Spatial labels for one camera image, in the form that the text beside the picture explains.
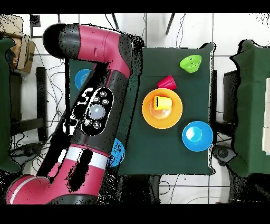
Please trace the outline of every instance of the white tile floor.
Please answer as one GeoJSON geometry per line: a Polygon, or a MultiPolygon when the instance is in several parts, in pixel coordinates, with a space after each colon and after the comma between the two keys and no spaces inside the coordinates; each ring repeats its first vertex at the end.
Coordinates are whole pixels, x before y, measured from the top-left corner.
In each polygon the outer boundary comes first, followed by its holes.
{"type": "MultiPolygon", "coordinates": [[[[183,30],[180,30],[178,38],[177,34],[180,28],[180,18],[183,13],[177,13],[172,22],[168,35],[165,35],[167,24],[170,19],[170,13],[148,13],[144,17],[143,13],[137,14],[115,14],[121,31],[142,36],[147,47],[179,47],[181,37],[181,47],[183,48],[199,48],[206,42],[214,42],[217,49],[214,53],[214,69],[218,71],[217,80],[217,111],[223,111],[223,76],[224,73],[235,70],[236,66],[229,59],[230,55],[237,53],[238,44],[241,40],[252,39],[257,44],[265,46],[270,43],[270,26],[268,24],[267,14],[186,14],[183,30]]],[[[30,35],[30,15],[19,15],[24,19],[23,31],[30,35]]],[[[107,17],[114,26],[111,14],[107,17]]],[[[104,14],[60,14],[60,20],[63,23],[92,23],[97,26],[111,28],[104,14]]],[[[42,35],[44,30],[51,24],[58,22],[57,14],[41,14],[41,27],[34,27],[34,36],[42,35]]],[[[42,44],[42,39],[33,39],[42,55],[38,55],[35,50],[34,62],[31,74],[23,79],[22,85],[22,116],[23,119],[36,117],[36,67],[41,67],[42,61],[44,66],[49,69],[61,64],[59,59],[48,55],[42,44]]],[[[56,72],[64,72],[64,66],[60,66],[48,71],[51,76],[56,72]]],[[[64,74],[58,73],[52,77],[52,81],[59,86],[65,93],[64,74]]],[[[47,89],[54,95],[52,87],[47,80],[47,89]]],[[[57,100],[61,98],[61,92],[55,88],[57,100]]],[[[55,102],[48,94],[47,115],[48,121],[51,121],[55,115],[55,102]]],[[[59,108],[61,112],[65,110],[64,98],[62,98],[59,108]]],[[[217,113],[217,119],[222,119],[222,114],[217,113]]],[[[49,134],[52,133],[57,126],[57,122],[53,122],[49,128],[49,134]]],[[[29,142],[37,142],[37,131],[32,130],[25,133],[22,144],[29,142]]],[[[160,183],[161,203],[226,203],[229,196],[229,177],[225,167],[218,165],[215,159],[211,161],[215,174],[211,176],[203,175],[180,175],[177,183],[177,175],[164,175],[160,183]]],[[[32,163],[28,163],[24,173],[35,174],[32,163]]]]}

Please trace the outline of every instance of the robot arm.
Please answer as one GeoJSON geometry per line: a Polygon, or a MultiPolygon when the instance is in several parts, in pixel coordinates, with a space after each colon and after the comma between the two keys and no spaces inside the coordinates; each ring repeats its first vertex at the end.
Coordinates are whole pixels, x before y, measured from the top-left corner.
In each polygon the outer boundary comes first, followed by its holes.
{"type": "Polygon", "coordinates": [[[102,184],[122,112],[131,72],[131,41],[95,27],[55,24],[44,32],[43,43],[54,57],[93,61],[97,66],[73,103],[71,116],[61,118],[37,176],[15,181],[6,202],[92,203],[102,184]],[[54,176],[51,183],[48,176],[54,176]]]}

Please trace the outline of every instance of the orange bowl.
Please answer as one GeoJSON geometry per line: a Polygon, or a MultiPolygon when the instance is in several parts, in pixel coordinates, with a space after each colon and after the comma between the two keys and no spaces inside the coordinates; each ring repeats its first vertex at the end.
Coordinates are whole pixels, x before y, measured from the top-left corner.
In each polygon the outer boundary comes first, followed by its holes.
{"type": "Polygon", "coordinates": [[[149,125],[158,129],[166,129],[172,127],[180,120],[183,106],[180,97],[174,91],[170,89],[159,88],[147,94],[142,102],[141,109],[142,115],[149,125]],[[162,111],[156,110],[155,112],[152,108],[154,96],[171,98],[171,109],[162,111]]]}

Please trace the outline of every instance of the green bowl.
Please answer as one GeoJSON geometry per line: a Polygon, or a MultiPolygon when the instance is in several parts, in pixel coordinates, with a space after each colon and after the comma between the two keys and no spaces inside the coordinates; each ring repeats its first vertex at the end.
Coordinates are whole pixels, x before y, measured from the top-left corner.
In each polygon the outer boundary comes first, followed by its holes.
{"type": "Polygon", "coordinates": [[[189,73],[196,72],[201,64],[201,56],[200,55],[191,55],[184,58],[180,62],[180,67],[189,73]]]}

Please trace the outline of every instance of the blue plate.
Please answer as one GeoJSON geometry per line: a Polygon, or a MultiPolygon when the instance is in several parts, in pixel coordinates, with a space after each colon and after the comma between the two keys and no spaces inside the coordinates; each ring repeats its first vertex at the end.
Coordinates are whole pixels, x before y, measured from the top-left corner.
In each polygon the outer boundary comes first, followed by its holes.
{"type": "Polygon", "coordinates": [[[81,89],[83,82],[85,81],[90,72],[90,69],[83,69],[76,74],[74,82],[77,89],[81,89]]]}
{"type": "Polygon", "coordinates": [[[108,159],[107,164],[110,167],[118,166],[124,159],[125,150],[123,144],[117,139],[114,139],[111,156],[108,159]]]}
{"type": "Polygon", "coordinates": [[[182,140],[186,148],[201,152],[210,147],[213,141],[213,131],[204,122],[191,122],[183,130],[182,140]]]}

